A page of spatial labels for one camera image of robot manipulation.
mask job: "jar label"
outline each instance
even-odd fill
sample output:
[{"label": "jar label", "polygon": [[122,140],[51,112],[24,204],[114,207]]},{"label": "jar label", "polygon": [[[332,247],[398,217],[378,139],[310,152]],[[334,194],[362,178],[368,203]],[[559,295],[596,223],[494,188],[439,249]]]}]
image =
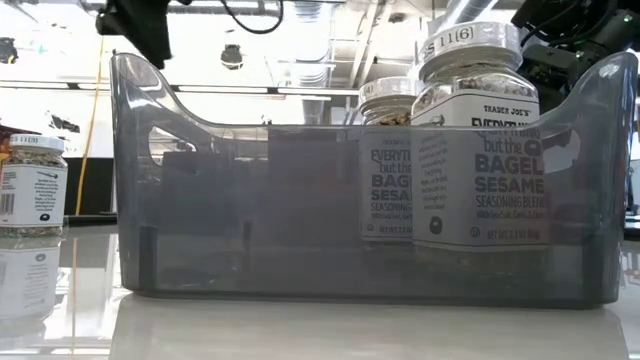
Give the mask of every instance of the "jar label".
[{"label": "jar label", "polygon": [[0,250],[0,320],[53,308],[60,248]]},{"label": "jar label", "polygon": [[0,226],[61,226],[67,169],[36,165],[2,168]]},{"label": "jar label", "polygon": [[413,131],[417,244],[495,251],[548,242],[545,167],[531,98],[463,90],[416,114],[412,125],[500,127]]},{"label": "jar label", "polygon": [[389,130],[365,127],[360,140],[360,229],[366,241],[411,241],[410,135]]}]

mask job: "seasoning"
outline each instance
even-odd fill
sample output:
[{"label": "seasoning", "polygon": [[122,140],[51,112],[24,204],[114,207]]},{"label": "seasoning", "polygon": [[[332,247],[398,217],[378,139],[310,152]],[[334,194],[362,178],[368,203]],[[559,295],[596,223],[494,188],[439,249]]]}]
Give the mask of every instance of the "seasoning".
[{"label": "seasoning", "polygon": [[2,168],[0,238],[61,236],[67,185],[64,142],[18,134],[11,136],[10,145],[12,153]]},{"label": "seasoning", "polygon": [[539,273],[544,256],[531,250],[548,243],[548,201],[540,133],[527,126],[539,116],[537,91],[515,72],[517,29],[461,24],[421,54],[425,90],[411,125],[475,129],[412,132],[416,253],[449,271]]},{"label": "seasoning", "polygon": [[411,106],[420,85],[407,77],[389,77],[360,89],[364,117],[360,141],[362,164],[361,235],[367,242],[410,243]]}]

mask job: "ceiling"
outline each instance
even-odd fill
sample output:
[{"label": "ceiling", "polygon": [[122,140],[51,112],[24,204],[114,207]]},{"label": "ceiling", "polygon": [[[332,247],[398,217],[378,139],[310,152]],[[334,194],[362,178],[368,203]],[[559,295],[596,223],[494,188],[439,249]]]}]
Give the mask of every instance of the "ceiling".
[{"label": "ceiling", "polygon": [[[230,1],[250,9],[258,0]],[[503,0],[489,14],[508,21],[522,0]],[[100,38],[94,19],[98,1],[4,0],[0,2],[0,37],[15,38],[19,60],[0,65],[2,80],[94,82]],[[173,59],[164,75],[182,85],[295,86],[295,77],[309,67],[330,69],[331,88],[355,89],[386,76],[405,75],[427,36],[426,22],[443,12],[446,0],[349,0],[333,2],[327,33],[299,26],[293,2],[285,1],[285,19],[269,35],[252,35],[224,14],[220,3],[194,1],[190,7],[171,3],[168,15]],[[276,13],[276,3],[265,8]],[[275,18],[240,16],[254,28],[269,27]],[[300,61],[328,41],[321,61]],[[243,67],[229,70],[220,63],[225,44],[238,44]],[[112,51],[136,52],[122,37],[106,37],[103,76],[108,80]]]}]

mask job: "ceiling duct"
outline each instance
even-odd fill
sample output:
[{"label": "ceiling duct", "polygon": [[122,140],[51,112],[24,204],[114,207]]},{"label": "ceiling duct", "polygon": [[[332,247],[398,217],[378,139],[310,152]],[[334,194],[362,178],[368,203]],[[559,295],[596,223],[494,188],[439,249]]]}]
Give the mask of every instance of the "ceiling duct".
[{"label": "ceiling duct", "polygon": [[[296,1],[295,33],[298,34],[296,63],[291,70],[292,82],[299,87],[328,87],[329,67],[324,64],[331,53],[332,4]],[[324,101],[303,100],[304,123],[322,124]]]},{"label": "ceiling duct", "polygon": [[438,31],[455,24],[473,21],[486,11],[491,10],[497,2],[498,0],[450,0]]}]

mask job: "table surface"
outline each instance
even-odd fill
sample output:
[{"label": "table surface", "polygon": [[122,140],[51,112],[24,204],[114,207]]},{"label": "table surface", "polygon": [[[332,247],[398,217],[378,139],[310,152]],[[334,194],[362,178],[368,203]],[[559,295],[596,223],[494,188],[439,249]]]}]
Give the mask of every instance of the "table surface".
[{"label": "table surface", "polygon": [[[640,359],[640,242],[594,310],[148,299],[120,284],[113,226],[71,229],[53,313],[5,359]],[[76,284],[75,301],[73,286]]]}]

